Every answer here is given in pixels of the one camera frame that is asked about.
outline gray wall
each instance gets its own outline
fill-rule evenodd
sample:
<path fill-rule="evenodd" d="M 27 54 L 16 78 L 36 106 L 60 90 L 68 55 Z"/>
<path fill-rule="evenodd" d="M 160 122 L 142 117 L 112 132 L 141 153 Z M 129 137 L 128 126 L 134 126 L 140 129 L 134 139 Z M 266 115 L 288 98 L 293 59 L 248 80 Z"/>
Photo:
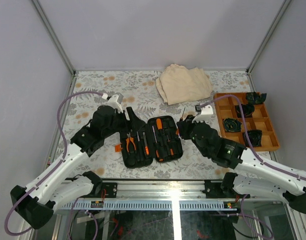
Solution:
<path fill-rule="evenodd" d="M 306 0 L 295 0 L 253 70 L 267 108 L 282 163 L 306 170 Z"/>
<path fill-rule="evenodd" d="M 76 69 L 246 68 L 283 0 L 40 0 Z"/>
<path fill-rule="evenodd" d="M 42 171 L 70 75 L 28 0 L 0 1 L 0 240 L 15 185 Z M 10 229 L 18 231 L 14 213 Z"/>

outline wooden compartment tray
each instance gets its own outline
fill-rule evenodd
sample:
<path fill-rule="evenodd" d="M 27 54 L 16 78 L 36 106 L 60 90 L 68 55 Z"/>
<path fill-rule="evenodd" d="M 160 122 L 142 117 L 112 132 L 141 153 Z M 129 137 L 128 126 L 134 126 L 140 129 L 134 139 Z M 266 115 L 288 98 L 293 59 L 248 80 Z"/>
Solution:
<path fill-rule="evenodd" d="M 242 104 L 248 103 L 245 92 L 216 93 L 214 98 L 216 99 L 227 94 L 235 95 L 236 97 L 238 97 Z M 243 139 L 243 133 L 245 132 L 245 128 L 243 126 L 242 119 L 237 117 L 237 113 L 235 111 L 235 106 L 237 105 L 238 103 L 233 97 L 224 98 L 215 102 L 219 128 L 223 138 L 230 139 L 241 144 L 245 144 Z M 268 112 L 266 110 L 265 104 L 259 104 L 254 106 L 255 111 L 252 114 L 252 117 L 245 118 L 247 130 L 263 131 L 261 142 L 262 146 L 254 147 L 254 149 L 257 152 L 276 151 L 277 149 L 279 149 L 280 146 L 273 125 L 269 118 Z M 226 118 L 237 119 L 238 121 L 240 121 L 242 123 L 241 132 L 226 132 L 223 123 L 224 119 Z"/>

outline folded towel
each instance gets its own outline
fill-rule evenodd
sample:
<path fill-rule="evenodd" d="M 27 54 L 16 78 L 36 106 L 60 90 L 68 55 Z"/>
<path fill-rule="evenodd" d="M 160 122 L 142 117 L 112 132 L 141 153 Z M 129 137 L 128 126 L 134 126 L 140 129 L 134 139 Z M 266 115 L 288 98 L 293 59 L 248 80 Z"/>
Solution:
<path fill-rule="evenodd" d="M 213 90 L 209 77 L 203 69 L 188 70 L 171 64 L 156 79 L 156 87 L 168 105 L 209 98 Z"/>

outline pliers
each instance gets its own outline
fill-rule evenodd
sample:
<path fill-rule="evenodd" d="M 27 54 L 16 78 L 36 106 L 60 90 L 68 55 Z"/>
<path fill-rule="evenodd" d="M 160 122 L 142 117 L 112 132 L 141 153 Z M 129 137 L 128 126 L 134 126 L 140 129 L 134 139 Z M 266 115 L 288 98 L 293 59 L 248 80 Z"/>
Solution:
<path fill-rule="evenodd" d="M 127 134 L 126 149 L 127 149 L 127 152 L 129 154 L 133 154 L 133 153 L 136 152 L 136 145 L 135 145 L 135 142 L 134 142 L 134 138 L 131 137 L 130 133 Z"/>

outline floral tablecloth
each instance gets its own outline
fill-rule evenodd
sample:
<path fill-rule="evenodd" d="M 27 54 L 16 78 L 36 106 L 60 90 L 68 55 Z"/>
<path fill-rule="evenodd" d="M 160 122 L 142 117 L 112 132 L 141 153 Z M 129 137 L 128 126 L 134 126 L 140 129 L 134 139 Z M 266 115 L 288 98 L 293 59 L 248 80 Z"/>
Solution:
<path fill-rule="evenodd" d="M 185 102 L 168 106 L 163 103 L 157 92 L 155 80 L 161 71 L 80 71 L 75 83 L 74 92 L 103 91 L 109 95 L 124 95 L 122 106 L 132 107 L 142 120 L 164 115 L 171 115 L 177 122 L 186 107 L 184 117 L 195 114 L 194 105 L 208 99 Z M 250 87 L 244 71 L 205 71 L 213 85 L 211 98 L 215 93 L 249 92 Z M 92 117 L 93 112 L 105 101 L 92 94 L 74 97 L 69 105 L 63 130 L 66 139 L 70 139 Z M 217 116 L 214 114 L 207 121 L 212 128 L 219 131 Z M 115 152 L 119 144 L 116 133 L 105 140 L 105 144 L 89 160 L 79 165 L 71 177 L 92 170 L 103 178 L 141 178 L 141 179 L 222 179 L 231 169 L 222 168 L 202 157 L 191 141 L 183 141 L 183 156 L 179 160 L 158 163 L 155 160 L 150 166 L 128 169 L 125 167 L 120 152 Z M 63 151 L 63 141 L 57 146 L 55 157 Z M 270 158 L 269 152 L 261 155 Z"/>

